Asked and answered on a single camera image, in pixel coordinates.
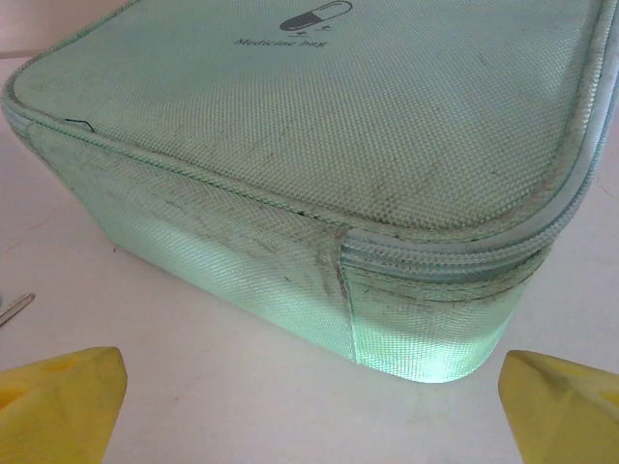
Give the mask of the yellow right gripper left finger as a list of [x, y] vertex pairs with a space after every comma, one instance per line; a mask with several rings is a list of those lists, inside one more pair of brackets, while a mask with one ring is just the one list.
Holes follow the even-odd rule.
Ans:
[[127, 390], [116, 347], [1, 372], [3, 463], [101, 463]]

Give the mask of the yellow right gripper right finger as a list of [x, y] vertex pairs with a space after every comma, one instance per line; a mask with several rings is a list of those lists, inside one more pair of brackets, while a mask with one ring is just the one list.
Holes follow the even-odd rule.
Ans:
[[498, 380], [525, 463], [616, 463], [618, 376], [540, 353], [508, 352]]

